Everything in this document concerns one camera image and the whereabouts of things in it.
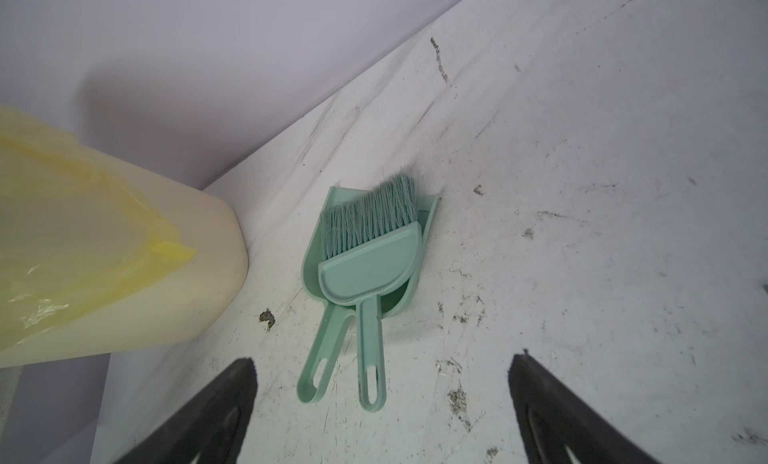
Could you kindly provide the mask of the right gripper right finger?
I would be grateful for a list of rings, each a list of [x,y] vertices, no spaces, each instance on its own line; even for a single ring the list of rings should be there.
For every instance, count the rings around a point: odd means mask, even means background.
[[[508,372],[530,463],[655,463],[528,353]]]

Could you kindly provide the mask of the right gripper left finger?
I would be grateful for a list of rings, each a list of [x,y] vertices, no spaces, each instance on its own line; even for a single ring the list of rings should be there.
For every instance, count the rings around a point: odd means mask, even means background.
[[[258,390],[250,358],[233,361],[120,463],[234,463]]]

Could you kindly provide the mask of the green plastic dustpan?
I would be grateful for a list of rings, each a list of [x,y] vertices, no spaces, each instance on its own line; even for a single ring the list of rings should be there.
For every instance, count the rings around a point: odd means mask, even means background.
[[[365,193],[364,190],[332,186],[328,191],[320,215],[322,216],[327,209],[352,201]],[[424,247],[426,247],[426,241],[430,235],[439,200],[438,195],[420,196],[417,220],[421,225]],[[324,313],[297,384],[297,395],[303,403],[316,403],[323,398],[341,353],[348,328],[355,317],[354,307],[332,303],[323,296],[318,280],[318,265],[322,261],[322,257],[321,217],[318,217],[303,259],[301,281],[306,294],[324,305]],[[410,306],[417,290],[420,269],[418,268],[411,279],[398,289],[382,296],[382,319],[397,316]],[[315,375],[324,360],[325,367],[316,384]]]

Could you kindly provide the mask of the green hand brush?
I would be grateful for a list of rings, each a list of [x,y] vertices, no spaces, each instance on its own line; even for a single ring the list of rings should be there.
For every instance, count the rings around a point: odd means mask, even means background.
[[[323,295],[355,309],[359,401],[368,412],[386,402],[381,298],[406,283],[422,259],[415,179],[397,173],[374,189],[323,212]]]

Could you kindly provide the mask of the small dark debris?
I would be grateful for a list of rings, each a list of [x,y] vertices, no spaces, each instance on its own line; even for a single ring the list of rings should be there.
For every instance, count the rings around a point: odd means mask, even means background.
[[[266,325],[267,331],[270,331],[276,323],[276,318],[270,309],[265,309],[260,313],[259,321]]]

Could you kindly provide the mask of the yellow lined trash bin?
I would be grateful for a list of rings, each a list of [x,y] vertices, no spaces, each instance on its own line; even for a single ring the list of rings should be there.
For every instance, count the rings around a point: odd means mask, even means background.
[[[223,200],[1,109],[1,364],[196,338],[248,252]]]

